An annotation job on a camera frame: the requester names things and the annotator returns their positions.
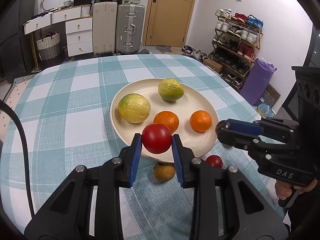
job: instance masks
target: purple bag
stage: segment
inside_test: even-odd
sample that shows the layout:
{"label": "purple bag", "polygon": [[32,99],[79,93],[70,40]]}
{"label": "purple bag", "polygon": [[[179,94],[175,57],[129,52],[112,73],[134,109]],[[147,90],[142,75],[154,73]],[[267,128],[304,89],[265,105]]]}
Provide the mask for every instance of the purple bag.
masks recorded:
{"label": "purple bag", "polygon": [[250,105],[254,106],[262,97],[264,90],[276,70],[277,69],[269,62],[266,62],[264,58],[257,58],[240,91],[240,95],[242,95]]}

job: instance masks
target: blue plaid tablecloth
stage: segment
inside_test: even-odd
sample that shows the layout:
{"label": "blue plaid tablecloth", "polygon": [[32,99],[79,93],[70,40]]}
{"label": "blue plaid tablecloth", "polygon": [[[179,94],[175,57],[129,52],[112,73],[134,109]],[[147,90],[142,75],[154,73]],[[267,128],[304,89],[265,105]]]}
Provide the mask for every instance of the blue plaid tablecloth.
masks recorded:
{"label": "blue plaid tablecloth", "polygon": [[[36,211],[77,165],[91,168],[119,155],[126,145],[111,125],[112,99],[128,83],[147,78],[175,78],[193,87],[212,103],[220,120],[260,119],[218,75],[180,55],[102,57],[48,68],[30,81],[15,108],[27,137]],[[276,203],[274,180],[258,174],[246,151],[217,142],[203,158],[211,154],[221,156],[224,168],[237,166],[284,217]],[[193,192],[183,190],[176,177],[158,182],[155,164],[142,156],[134,186],[120,189],[124,237],[188,239]],[[31,219],[25,188],[20,136],[10,121],[1,153],[0,191],[5,212],[21,232]]]}

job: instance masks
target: wooden door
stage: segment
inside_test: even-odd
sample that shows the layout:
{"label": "wooden door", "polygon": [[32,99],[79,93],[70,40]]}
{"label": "wooden door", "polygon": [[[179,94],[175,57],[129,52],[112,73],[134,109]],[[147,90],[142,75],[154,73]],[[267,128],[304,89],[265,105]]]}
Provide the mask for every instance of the wooden door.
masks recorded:
{"label": "wooden door", "polygon": [[181,47],[193,0],[152,0],[146,45]]}

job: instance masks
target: shoe rack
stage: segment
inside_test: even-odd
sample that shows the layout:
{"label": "shoe rack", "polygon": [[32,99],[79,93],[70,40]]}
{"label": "shoe rack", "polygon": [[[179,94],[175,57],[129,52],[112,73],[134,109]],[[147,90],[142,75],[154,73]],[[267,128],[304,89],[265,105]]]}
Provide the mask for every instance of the shoe rack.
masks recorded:
{"label": "shoe rack", "polygon": [[234,36],[234,35],[232,35],[232,34],[230,34],[230,33],[226,33],[226,32],[223,32],[223,31],[221,31],[221,30],[215,29],[215,33],[216,33],[217,35],[223,35],[223,34],[225,34],[226,37],[230,37],[230,39],[232,39],[233,41],[239,42],[239,45],[240,45],[241,43],[243,43],[243,44],[245,44],[245,45],[253,48],[253,57],[252,57],[251,59],[247,59],[247,58],[239,55],[237,52],[234,52],[233,50],[226,48],[224,45],[221,45],[221,44],[219,44],[219,43],[217,43],[217,42],[212,41],[212,45],[213,45],[213,47],[214,47],[214,50],[216,50],[218,47],[220,47],[220,48],[228,51],[229,53],[231,53],[231,54],[233,54],[233,55],[236,55],[237,57],[239,57],[240,59],[244,60],[245,62],[247,62],[247,65],[249,66],[249,70],[247,71],[247,73],[245,73],[244,75],[242,75],[242,74],[240,74],[238,71],[236,71],[236,70],[234,70],[233,68],[231,68],[230,66],[226,65],[224,62],[221,62],[221,61],[219,61],[218,59],[211,57],[212,60],[214,60],[214,61],[216,61],[216,62],[218,62],[219,64],[221,64],[221,65],[224,66],[224,75],[227,75],[227,74],[229,74],[229,73],[232,73],[232,74],[235,75],[236,77],[240,77],[240,78],[243,80],[243,83],[242,83],[242,85],[241,85],[239,88],[235,87],[234,84],[228,82],[228,84],[230,84],[231,87],[233,87],[236,91],[239,92],[239,91],[241,90],[242,86],[244,85],[245,80],[246,80],[246,78],[247,78],[250,70],[252,69],[252,67],[253,67],[253,65],[254,65],[254,62],[255,62],[255,60],[256,60],[256,58],[257,58],[257,56],[258,56],[257,54],[258,54],[258,52],[259,52],[259,50],[260,50],[260,41],[261,41],[261,39],[262,39],[262,37],[263,37],[263,33],[261,33],[261,32],[260,32],[260,29],[258,29],[258,28],[254,28],[254,27],[252,27],[252,26],[250,26],[250,25],[247,25],[247,24],[244,24],[244,23],[241,23],[241,22],[232,20],[232,19],[226,19],[226,18],[223,18],[223,17],[219,17],[219,16],[218,16],[218,20],[219,20],[219,21],[224,21],[224,22],[229,22],[229,23],[231,23],[232,25],[236,25],[236,26],[239,26],[239,27],[243,27],[243,28],[249,29],[249,30],[251,30],[252,32],[254,32],[254,33],[256,33],[256,34],[258,35],[258,40],[257,40],[257,42],[256,42],[255,44],[252,44],[252,43],[250,43],[250,42],[248,42],[248,41],[246,41],[246,40],[243,40],[243,39],[241,39],[241,38],[238,38],[238,37],[236,37],[236,36]]}

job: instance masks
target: beige plate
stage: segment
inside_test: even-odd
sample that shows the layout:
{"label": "beige plate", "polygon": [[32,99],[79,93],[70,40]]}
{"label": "beige plate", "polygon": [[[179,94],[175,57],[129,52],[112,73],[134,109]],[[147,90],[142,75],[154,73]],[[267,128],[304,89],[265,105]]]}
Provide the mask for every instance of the beige plate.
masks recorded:
{"label": "beige plate", "polygon": [[[219,122],[218,115],[210,102],[198,91],[182,84],[184,96],[176,102],[166,102],[158,94],[158,85],[163,79],[144,79],[130,83],[123,87],[113,98],[111,103],[111,123],[116,133],[126,145],[130,145],[135,133],[142,133],[143,129],[152,124],[155,115],[161,111],[171,111],[179,118],[179,127],[175,134],[179,134],[182,145],[191,148],[196,157],[201,157],[209,152],[217,141],[215,127]],[[127,122],[118,112],[119,101],[127,94],[137,93],[143,95],[151,104],[149,117],[142,123]],[[197,110],[207,111],[212,117],[211,128],[199,133],[194,131],[189,123],[190,116]],[[171,148],[162,154],[152,154],[142,147],[142,154],[160,162],[173,163]]]}

